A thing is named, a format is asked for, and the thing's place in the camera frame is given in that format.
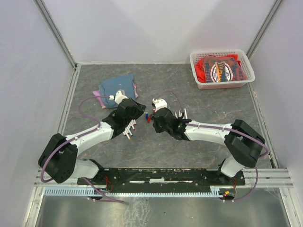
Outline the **blue cloth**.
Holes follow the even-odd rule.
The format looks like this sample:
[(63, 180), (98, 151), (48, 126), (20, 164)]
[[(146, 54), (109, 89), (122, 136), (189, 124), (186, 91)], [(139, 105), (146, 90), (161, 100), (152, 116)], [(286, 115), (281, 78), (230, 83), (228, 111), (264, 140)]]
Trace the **blue cloth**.
[(133, 74), (125, 74), (122, 76), (103, 80), (98, 88), (101, 96), (114, 96), (118, 90), (123, 90), (125, 92), (125, 96), (127, 97), (130, 97), (134, 100), (136, 100), (138, 97), (134, 85)]

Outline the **pink cloth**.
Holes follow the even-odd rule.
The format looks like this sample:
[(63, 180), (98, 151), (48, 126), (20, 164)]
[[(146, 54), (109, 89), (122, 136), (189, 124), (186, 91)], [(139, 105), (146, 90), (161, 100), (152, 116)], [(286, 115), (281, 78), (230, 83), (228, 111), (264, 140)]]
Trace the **pink cloth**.
[(109, 100), (108, 98), (104, 98), (101, 96), (110, 96), (114, 95), (116, 91), (119, 89), (122, 89), (125, 91), (125, 95), (127, 97), (131, 97), (132, 99), (136, 100), (136, 98), (139, 96), (137, 93), (137, 85), (133, 84), (132, 86), (125, 85), (125, 84), (117, 84), (117, 85), (100, 85), (99, 90), (93, 91), (93, 95), (97, 98), (100, 105), (103, 109), (105, 108), (115, 108), (117, 107), (117, 104), (114, 101)]

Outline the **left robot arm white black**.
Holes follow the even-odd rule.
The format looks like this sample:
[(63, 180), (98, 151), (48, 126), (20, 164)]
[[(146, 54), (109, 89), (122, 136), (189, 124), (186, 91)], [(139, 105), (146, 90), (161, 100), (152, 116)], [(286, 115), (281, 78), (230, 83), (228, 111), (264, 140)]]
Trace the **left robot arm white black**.
[(145, 109), (145, 105), (125, 98), (106, 118), (98, 120), (97, 125), (68, 136), (60, 133), (53, 135), (38, 160), (42, 169), (40, 180), (43, 183), (63, 183), (69, 178), (84, 177), (93, 184), (101, 184), (105, 177), (101, 166), (91, 159), (79, 160), (78, 156), (122, 134), (132, 121), (144, 114)]

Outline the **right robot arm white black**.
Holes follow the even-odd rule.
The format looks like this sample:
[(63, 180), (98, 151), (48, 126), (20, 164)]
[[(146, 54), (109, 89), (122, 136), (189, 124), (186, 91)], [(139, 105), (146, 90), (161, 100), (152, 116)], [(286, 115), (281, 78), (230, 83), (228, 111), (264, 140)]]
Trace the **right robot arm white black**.
[(232, 124), (207, 124), (176, 117), (168, 108), (157, 110), (152, 119), (157, 133), (166, 132), (176, 140), (202, 140), (225, 145), (231, 156), (223, 161), (217, 181), (227, 185), (242, 169), (254, 168), (260, 157), (268, 154), (264, 138), (243, 120)]

